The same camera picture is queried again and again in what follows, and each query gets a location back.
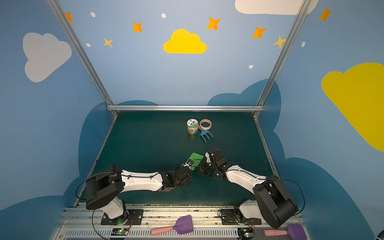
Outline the green square paper sheet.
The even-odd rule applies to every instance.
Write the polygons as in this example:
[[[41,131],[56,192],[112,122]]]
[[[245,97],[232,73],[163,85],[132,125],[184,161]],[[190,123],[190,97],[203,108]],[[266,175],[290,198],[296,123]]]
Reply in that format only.
[[[192,171],[195,170],[195,167],[197,167],[197,166],[199,165],[200,161],[202,161],[203,158],[204,158],[203,155],[200,155],[200,154],[197,154],[197,153],[192,153],[192,154],[190,155],[190,157],[189,157],[188,159],[193,160],[194,163],[195,163],[194,166],[193,166],[193,168],[192,168]]]

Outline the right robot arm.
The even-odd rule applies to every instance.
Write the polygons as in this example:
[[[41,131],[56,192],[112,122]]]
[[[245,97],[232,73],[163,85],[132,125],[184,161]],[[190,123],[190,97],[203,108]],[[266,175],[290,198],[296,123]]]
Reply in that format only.
[[[260,176],[230,163],[201,161],[195,170],[205,176],[217,176],[253,193],[254,201],[238,206],[246,219],[264,219],[269,226],[278,229],[289,218],[299,214],[299,207],[277,176]]]

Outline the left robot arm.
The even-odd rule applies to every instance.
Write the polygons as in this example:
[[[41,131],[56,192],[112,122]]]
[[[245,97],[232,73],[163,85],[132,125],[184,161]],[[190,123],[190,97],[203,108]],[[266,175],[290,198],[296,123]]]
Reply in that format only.
[[[114,220],[126,211],[118,195],[131,191],[169,192],[192,180],[192,167],[184,164],[172,171],[135,173],[112,165],[86,179],[86,209],[102,210]]]

